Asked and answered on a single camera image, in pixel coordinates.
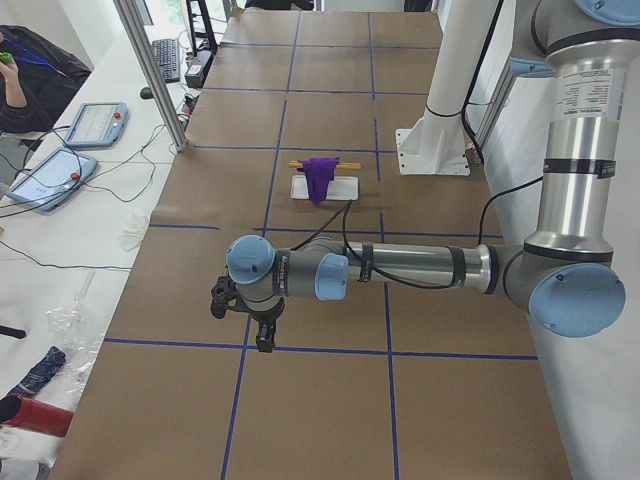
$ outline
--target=keyboard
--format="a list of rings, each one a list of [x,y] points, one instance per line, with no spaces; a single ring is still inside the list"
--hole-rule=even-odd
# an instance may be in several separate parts
[[[165,83],[180,81],[180,45],[175,38],[151,42],[151,50]]]

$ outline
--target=white tray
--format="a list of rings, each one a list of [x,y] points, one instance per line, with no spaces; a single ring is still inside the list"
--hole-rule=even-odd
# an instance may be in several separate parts
[[[291,179],[291,198],[308,200],[307,179],[304,175],[294,175]],[[358,177],[335,177],[329,182],[327,200],[357,200]]]

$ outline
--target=white table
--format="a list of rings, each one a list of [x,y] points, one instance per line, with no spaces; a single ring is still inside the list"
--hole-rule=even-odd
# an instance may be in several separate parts
[[[126,160],[148,141],[154,127],[163,123],[155,102],[142,100],[139,96],[140,89],[146,84],[129,39],[123,33],[57,122],[58,126],[69,125],[83,102],[122,101],[127,104],[129,121],[118,142],[106,150],[87,152],[99,160],[96,173]],[[178,107],[186,87],[169,84],[168,88]],[[54,134],[47,136],[28,166],[35,166],[60,145],[60,139]],[[145,154],[156,165],[156,171],[153,183],[134,201],[122,203],[108,192],[82,187],[53,212],[32,211],[0,218],[0,226],[5,229],[0,240],[43,263],[131,267],[138,247],[129,251],[123,248],[123,231],[136,216],[150,215],[158,201],[175,155],[166,128],[160,130]],[[145,186],[151,171],[152,165],[136,156],[90,183],[110,188],[123,198],[131,198]],[[19,206],[7,207],[11,203],[6,197],[2,199],[0,215],[24,210]],[[140,238],[145,229],[143,224]],[[128,276],[128,271],[44,268],[2,245],[0,271],[0,325],[28,332],[23,340],[0,336],[2,395],[22,379],[49,347],[60,345],[61,334],[50,331],[45,312],[73,306],[82,297],[78,302],[83,318],[82,336],[95,347],[109,325]],[[83,365],[95,354],[77,350],[78,342],[71,343],[75,343],[75,347],[70,350],[72,354],[67,359],[67,366],[37,398],[74,410],[81,391],[69,390],[74,388],[78,378],[82,382],[87,375],[74,374],[71,367]],[[0,457],[52,461],[61,442],[61,439],[47,435],[4,428],[0,431]]]

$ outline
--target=blue joint cap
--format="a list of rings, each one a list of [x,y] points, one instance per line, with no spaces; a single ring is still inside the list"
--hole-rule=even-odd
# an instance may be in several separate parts
[[[349,261],[343,255],[327,253],[316,270],[316,297],[318,300],[342,300],[347,294]]]
[[[240,285],[255,283],[269,273],[276,252],[258,235],[245,235],[231,244],[227,251],[229,276]]]
[[[624,308],[624,285],[609,267],[578,263],[542,280],[529,299],[529,313],[564,337],[594,335],[617,320]]]
[[[511,74],[524,78],[551,78],[553,69],[544,60],[510,57]]]
[[[640,26],[638,0],[574,0],[594,20],[614,27]]]

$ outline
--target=red cup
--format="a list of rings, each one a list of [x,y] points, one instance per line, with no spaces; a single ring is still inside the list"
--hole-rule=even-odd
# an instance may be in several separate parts
[[[9,426],[64,437],[73,412],[20,395],[0,400],[0,426]]]

